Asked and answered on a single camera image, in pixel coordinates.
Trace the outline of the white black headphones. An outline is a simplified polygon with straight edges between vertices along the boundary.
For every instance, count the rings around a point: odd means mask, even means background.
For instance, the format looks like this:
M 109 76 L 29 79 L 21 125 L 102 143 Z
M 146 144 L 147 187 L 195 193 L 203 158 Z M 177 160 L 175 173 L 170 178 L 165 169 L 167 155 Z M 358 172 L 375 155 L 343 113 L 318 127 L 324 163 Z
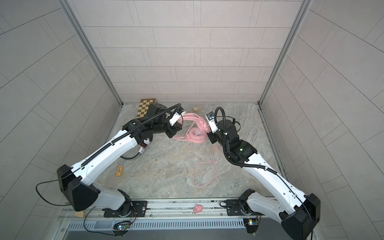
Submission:
M 134 156 L 128 157 L 125 155 L 121 155 L 120 158 L 127 161 L 133 161 L 139 158 L 145 152 L 147 146 L 150 145 L 152 141 L 153 141 L 152 137 L 145 139 L 142 143 L 139 144 L 140 147 L 137 149 L 138 151 Z

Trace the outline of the pink headphones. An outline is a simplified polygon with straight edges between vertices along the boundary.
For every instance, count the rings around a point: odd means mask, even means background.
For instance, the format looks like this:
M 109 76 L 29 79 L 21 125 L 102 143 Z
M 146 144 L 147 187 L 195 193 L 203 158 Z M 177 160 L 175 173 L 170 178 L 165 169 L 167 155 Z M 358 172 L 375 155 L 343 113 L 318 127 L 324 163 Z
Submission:
M 187 113 L 182 118 L 183 121 L 193 122 L 185 136 L 174 136 L 173 139 L 183 142 L 192 142 L 202 144 L 208 138 L 208 133 L 211 131 L 206 120 L 194 113 Z

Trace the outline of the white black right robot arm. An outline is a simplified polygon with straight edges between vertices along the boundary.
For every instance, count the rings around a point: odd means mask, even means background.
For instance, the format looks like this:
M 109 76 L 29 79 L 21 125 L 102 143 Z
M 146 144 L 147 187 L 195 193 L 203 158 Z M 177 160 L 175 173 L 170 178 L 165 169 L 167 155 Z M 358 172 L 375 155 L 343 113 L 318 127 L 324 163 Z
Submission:
M 275 200 L 247 190 L 241 196 L 247 210 L 263 214 L 280 223 L 293 240 L 313 237 L 321 219 L 321 201 L 315 194 L 306 194 L 274 170 L 250 143 L 240 139 L 229 120 L 208 118 L 208 137 L 223 147 L 224 157 L 232 165 L 253 175 L 273 194 Z

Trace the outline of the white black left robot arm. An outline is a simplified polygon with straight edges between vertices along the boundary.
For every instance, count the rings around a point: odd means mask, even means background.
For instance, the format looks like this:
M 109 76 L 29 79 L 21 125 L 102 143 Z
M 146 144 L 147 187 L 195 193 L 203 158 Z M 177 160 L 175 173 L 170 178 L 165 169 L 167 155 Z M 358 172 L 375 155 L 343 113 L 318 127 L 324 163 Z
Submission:
M 130 197 L 122 190 L 97 187 L 94 181 L 124 153 L 151 142 L 154 134 L 165 133 L 172 138 L 181 130 L 182 124 L 178 121 L 185 114 L 181 104 L 170 108 L 151 104 L 144 117 L 130 120 L 93 154 L 71 167 L 61 166 L 57 170 L 60 190 L 74 210 L 80 212 L 89 207 L 104 207 L 119 216 L 127 216 L 132 208 Z

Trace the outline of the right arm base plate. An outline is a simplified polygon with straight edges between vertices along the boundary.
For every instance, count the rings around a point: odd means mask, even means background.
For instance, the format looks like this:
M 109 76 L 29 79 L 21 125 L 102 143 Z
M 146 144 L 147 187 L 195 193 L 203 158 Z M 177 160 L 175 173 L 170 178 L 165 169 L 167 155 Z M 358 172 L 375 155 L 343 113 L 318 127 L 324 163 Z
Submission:
M 259 212 L 253 212 L 244 200 L 224 200 L 219 203 L 222 208 L 227 210 L 228 216 L 263 216 Z

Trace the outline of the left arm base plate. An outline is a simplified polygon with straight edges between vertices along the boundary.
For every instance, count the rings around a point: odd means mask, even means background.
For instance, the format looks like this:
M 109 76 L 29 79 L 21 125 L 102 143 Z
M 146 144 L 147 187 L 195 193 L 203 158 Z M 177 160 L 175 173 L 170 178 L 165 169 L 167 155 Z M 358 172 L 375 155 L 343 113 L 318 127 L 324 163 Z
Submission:
M 117 210 L 104 208 L 102 211 L 104 211 L 104 218 L 140 218 L 145 216 L 147 205 L 147 201 L 125 201 Z

